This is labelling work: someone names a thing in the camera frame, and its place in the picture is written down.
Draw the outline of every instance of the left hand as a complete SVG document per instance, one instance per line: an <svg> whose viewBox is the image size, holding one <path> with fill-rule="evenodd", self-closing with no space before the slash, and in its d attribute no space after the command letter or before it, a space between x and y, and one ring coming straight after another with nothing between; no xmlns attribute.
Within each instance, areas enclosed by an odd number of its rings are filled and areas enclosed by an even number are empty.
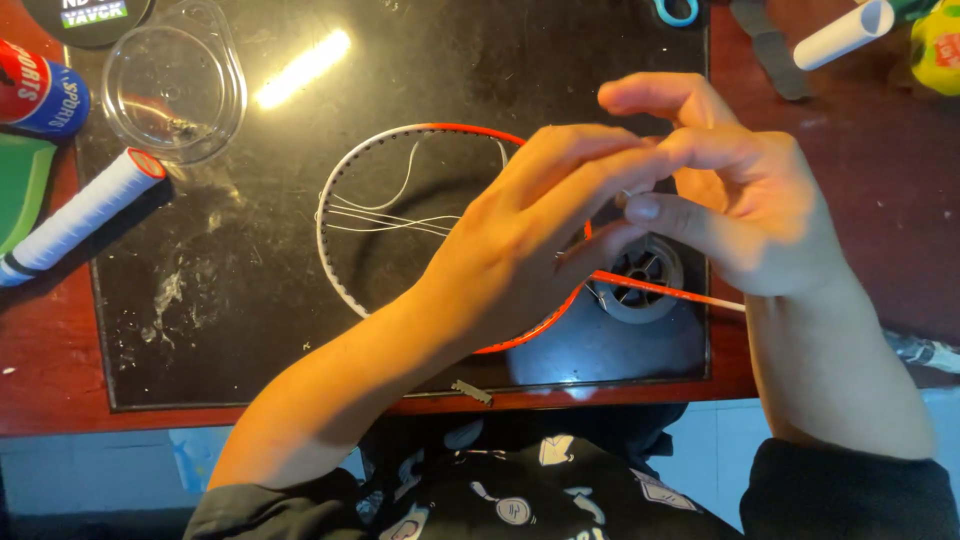
<svg viewBox="0 0 960 540"><path fill-rule="evenodd" d="M646 233L621 220L557 257L616 193L652 189L666 168L664 153L620 128L543 128L469 205L403 298L463 354L516 337Z"/></svg>

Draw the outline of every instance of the white paper roll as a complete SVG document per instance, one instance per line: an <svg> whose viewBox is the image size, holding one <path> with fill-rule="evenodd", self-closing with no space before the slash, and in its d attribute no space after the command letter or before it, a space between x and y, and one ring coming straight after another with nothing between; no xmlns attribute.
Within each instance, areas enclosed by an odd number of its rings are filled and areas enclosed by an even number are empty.
<svg viewBox="0 0 960 540"><path fill-rule="evenodd" d="M894 18L887 0L871 0L798 43L793 61L804 71L816 69L890 32Z"/></svg>

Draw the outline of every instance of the scissor handle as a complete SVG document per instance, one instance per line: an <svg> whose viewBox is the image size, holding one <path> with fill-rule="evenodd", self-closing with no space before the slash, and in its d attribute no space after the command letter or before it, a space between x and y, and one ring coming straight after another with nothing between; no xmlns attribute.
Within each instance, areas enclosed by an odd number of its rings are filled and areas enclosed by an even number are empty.
<svg viewBox="0 0 960 540"><path fill-rule="evenodd" d="M670 12L666 10L666 0L654 0L654 3L657 4L657 15L663 19L663 22L675 28L689 25L691 22L697 20L697 15L700 14L700 2L698 2L698 0L686 0L686 4L690 7L690 15L682 19L671 15Z"/></svg>

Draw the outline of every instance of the forearm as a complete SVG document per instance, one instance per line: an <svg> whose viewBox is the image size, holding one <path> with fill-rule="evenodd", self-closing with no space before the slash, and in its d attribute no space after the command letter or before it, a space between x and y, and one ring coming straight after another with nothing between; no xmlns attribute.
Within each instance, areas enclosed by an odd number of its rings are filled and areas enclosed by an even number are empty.
<svg viewBox="0 0 960 540"><path fill-rule="evenodd" d="M747 297L756 385L771 430L893 457L932 457L920 393L849 268L803 298Z"/></svg>
<svg viewBox="0 0 960 540"><path fill-rule="evenodd" d="M403 295L276 377L230 435L210 487L286 487L336 468L373 421L468 351Z"/></svg>

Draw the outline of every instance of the right hand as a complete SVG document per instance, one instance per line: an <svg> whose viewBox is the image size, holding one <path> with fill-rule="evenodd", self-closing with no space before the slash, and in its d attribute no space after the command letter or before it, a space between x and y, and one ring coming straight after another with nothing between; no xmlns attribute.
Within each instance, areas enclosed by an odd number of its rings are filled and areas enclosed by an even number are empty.
<svg viewBox="0 0 960 540"><path fill-rule="evenodd" d="M744 128L697 74L636 73L597 97L611 114L674 123L659 149L680 196L635 194L629 221L703 252L746 294L802 295L845 273L827 203L792 136Z"/></svg>

